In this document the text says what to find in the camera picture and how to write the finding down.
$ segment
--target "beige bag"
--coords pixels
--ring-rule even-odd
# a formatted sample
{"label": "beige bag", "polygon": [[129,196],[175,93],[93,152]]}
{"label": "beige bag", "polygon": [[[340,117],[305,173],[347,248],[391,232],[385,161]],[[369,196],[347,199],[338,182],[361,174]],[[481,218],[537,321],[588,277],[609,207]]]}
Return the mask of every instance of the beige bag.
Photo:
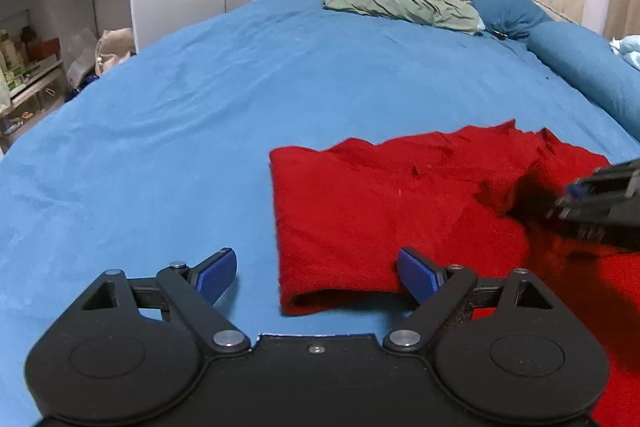
{"label": "beige bag", "polygon": [[95,47],[95,74],[103,76],[136,53],[133,28],[105,31]]}

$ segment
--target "blue bed sheet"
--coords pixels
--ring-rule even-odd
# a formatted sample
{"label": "blue bed sheet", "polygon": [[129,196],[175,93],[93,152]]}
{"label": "blue bed sheet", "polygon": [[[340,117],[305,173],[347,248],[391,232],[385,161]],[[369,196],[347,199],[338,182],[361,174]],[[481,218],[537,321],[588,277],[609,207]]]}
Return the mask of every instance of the blue bed sheet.
{"label": "blue bed sheet", "polygon": [[261,0],[185,28],[106,74],[0,163],[0,425],[38,413],[31,345],[103,270],[152,276],[238,254],[223,313],[260,332],[382,335],[391,297],[285,317],[268,153],[516,118],[612,162],[640,144],[526,50],[489,35]]}

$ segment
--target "red cloth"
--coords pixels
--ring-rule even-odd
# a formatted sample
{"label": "red cloth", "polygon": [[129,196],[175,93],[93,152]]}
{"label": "red cloth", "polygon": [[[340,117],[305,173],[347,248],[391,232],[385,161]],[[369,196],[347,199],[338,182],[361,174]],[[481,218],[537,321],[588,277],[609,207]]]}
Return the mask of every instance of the red cloth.
{"label": "red cloth", "polygon": [[546,129],[521,132],[514,121],[380,145],[348,139],[324,152],[276,149],[282,307],[308,314],[360,292],[401,292],[395,260],[405,246],[484,277],[529,267],[609,353],[596,420],[640,426],[640,256],[564,240],[526,219],[541,196],[604,165],[603,156]]}

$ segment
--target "screw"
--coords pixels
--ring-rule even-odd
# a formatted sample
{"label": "screw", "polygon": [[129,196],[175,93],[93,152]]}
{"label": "screw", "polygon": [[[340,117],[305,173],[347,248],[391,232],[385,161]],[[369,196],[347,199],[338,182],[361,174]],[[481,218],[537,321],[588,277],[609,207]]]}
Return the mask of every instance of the screw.
{"label": "screw", "polygon": [[314,355],[320,355],[325,352],[325,349],[324,346],[321,346],[320,344],[311,344],[309,346],[309,352]]}
{"label": "screw", "polygon": [[222,330],[213,335],[213,342],[222,347],[236,347],[244,341],[244,333],[238,330]]}
{"label": "screw", "polygon": [[412,347],[422,340],[420,333],[412,330],[396,330],[389,335],[392,344],[399,347]]}

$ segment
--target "light blue plush toy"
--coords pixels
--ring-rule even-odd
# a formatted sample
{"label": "light blue plush toy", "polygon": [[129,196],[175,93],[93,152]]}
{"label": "light blue plush toy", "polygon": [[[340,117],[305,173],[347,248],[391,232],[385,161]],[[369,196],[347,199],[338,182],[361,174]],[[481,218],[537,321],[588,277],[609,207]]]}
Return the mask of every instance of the light blue plush toy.
{"label": "light blue plush toy", "polygon": [[631,35],[621,41],[613,39],[610,44],[616,57],[622,57],[627,64],[640,71],[640,35]]}

